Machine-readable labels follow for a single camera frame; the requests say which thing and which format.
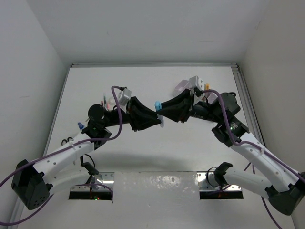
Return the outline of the light blue marker cap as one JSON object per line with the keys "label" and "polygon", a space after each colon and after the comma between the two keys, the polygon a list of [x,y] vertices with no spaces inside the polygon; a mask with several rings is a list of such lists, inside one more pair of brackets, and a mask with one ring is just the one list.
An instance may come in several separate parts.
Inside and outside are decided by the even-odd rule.
{"label": "light blue marker cap", "polygon": [[159,101],[156,101],[154,106],[155,106],[156,111],[159,111],[162,109],[162,103],[160,103]]}

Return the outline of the clear tape roll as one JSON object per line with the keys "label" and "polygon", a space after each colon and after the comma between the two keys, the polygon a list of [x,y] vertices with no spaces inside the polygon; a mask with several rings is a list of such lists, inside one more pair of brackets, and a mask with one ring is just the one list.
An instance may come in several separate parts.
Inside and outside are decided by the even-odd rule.
{"label": "clear tape roll", "polygon": [[116,105],[116,101],[115,101],[114,97],[110,97],[107,102],[108,102],[109,106],[115,106]]}

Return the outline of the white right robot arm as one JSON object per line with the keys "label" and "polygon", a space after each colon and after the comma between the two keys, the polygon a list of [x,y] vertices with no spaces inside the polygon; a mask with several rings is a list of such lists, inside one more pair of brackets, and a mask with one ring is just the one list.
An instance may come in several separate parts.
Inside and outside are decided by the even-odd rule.
{"label": "white right robot arm", "polygon": [[235,115],[241,110],[235,93],[218,93],[213,101],[195,102],[197,93],[188,89],[177,97],[160,104],[157,114],[175,122],[186,122],[189,117],[214,122],[214,136],[228,148],[246,158],[261,175],[238,170],[231,163],[221,163],[207,176],[211,186],[223,188],[237,185],[267,199],[280,213],[292,215],[305,196],[305,174],[287,166],[266,149],[249,128]]}

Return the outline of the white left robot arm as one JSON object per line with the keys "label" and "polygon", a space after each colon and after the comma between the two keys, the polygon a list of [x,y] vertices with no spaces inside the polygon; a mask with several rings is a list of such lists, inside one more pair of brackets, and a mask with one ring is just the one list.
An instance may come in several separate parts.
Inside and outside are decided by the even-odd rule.
{"label": "white left robot arm", "polygon": [[133,131],[140,131],[162,123],[157,113],[136,97],[111,111],[101,104],[94,104],[88,110],[88,118],[87,126],[55,152],[31,162],[24,159],[17,164],[11,188],[28,210],[39,208],[54,193],[84,184],[90,176],[99,174],[93,164],[83,160],[83,156],[114,139],[108,127],[122,129],[123,124],[129,124]]}

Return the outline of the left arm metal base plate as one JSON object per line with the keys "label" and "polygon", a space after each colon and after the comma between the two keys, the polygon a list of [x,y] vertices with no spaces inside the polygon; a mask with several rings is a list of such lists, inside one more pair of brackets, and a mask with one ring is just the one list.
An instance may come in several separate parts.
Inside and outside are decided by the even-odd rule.
{"label": "left arm metal base plate", "polygon": [[88,186],[72,186],[70,188],[71,192],[110,192],[114,188],[114,172],[100,172],[98,177],[92,176],[87,182]]}

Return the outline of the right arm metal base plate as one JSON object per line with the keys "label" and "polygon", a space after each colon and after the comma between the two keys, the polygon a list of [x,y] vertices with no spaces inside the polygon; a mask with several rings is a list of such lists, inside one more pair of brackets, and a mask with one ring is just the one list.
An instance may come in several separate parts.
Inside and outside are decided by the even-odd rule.
{"label": "right arm metal base plate", "polygon": [[197,181],[199,191],[201,192],[215,192],[218,190],[223,190],[225,192],[242,191],[242,188],[237,185],[226,185],[221,187],[214,179],[214,173],[211,171],[197,172]]}

